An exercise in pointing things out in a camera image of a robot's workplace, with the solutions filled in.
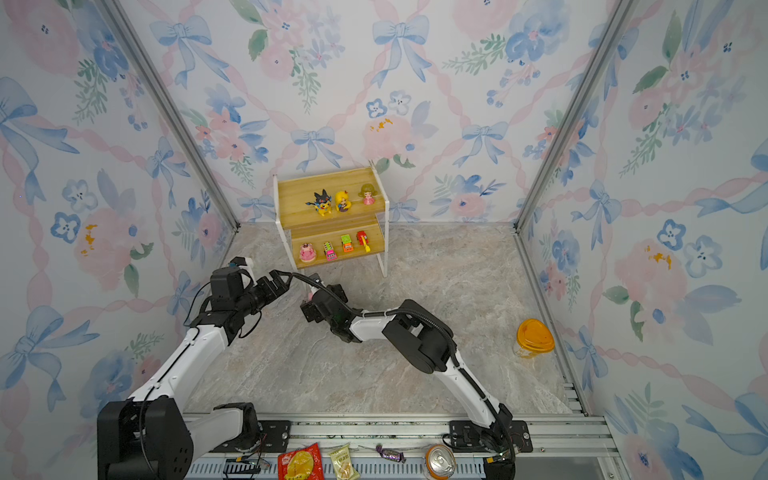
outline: wallpapered wall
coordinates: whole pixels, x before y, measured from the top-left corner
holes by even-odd
[[[0,477],[95,478],[231,231],[91,2],[0,8]]]
[[[525,232],[635,480],[768,478],[765,25],[641,0]]]
[[[123,2],[242,221],[368,160],[392,220],[514,220],[613,5]]]

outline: can lid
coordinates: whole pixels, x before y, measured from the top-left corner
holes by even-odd
[[[443,445],[435,445],[427,451],[426,463],[431,476],[438,480],[446,480],[456,471],[456,459]]]
[[[547,326],[536,319],[525,320],[518,328],[518,343],[526,350],[547,353],[554,350],[554,337]]]

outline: shelf board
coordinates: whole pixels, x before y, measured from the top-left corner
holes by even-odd
[[[320,226],[325,230],[338,230],[350,223],[369,222],[376,214],[385,210],[386,205],[382,192],[373,198],[373,205],[365,205],[358,196],[363,184],[372,184],[378,190],[376,177],[371,167],[357,168],[333,172],[331,174],[315,175],[313,177],[282,180],[277,182],[278,198],[280,200],[280,223],[285,230],[299,227]],[[314,201],[315,192],[322,193],[323,189],[330,195],[332,210],[324,217],[306,202]],[[346,190],[352,206],[348,212],[336,210],[334,196],[336,192]]]
[[[370,252],[366,252],[365,247],[360,245],[357,241],[357,232],[364,230],[368,236],[368,245],[371,247]],[[375,221],[368,223],[358,223],[348,227],[341,227],[337,230],[325,230],[325,231],[308,231],[302,237],[291,238],[291,246],[293,248],[293,259],[296,261],[296,266],[299,268],[307,268],[312,266],[322,265],[324,263],[335,263],[341,260],[349,260],[351,258],[365,257],[366,255],[374,255],[384,251],[384,236],[382,235],[379,224]],[[352,245],[355,248],[351,252],[345,252],[341,244],[341,236],[349,235],[352,238]],[[326,260],[325,250],[323,244],[330,242],[333,245],[333,251],[336,252],[336,260],[330,262]],[[299,258],[299,250],[304,243],[311,243],[315,248],[317,257],[312,262],[302,262]]]

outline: doll in pink dress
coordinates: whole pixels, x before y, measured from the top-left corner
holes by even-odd
[[[315,260],[315,257],[317,257],[317,254],[311,243],[305,243],[299,249],[299,259],[301,261],[308,263]]]
[[[359,197],[362,198],[362,203],[364,205],[373,205],[374,202],[376,202],[376,199],[373,198],[373,196],[378,194],[379,192],[376,191],[372,184],[364,184],[362,188],[360,188],[360,193],[358,193]]]

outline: purple candy wrapper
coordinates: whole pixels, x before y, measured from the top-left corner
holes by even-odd
[[[406,456],[402,452],[398,452],[397,450],[384,449],[381,445],[376,446],[376,451],[379,453],[379,455],[382,456],[382,458],[392,460],[393,462],[406,463]]]

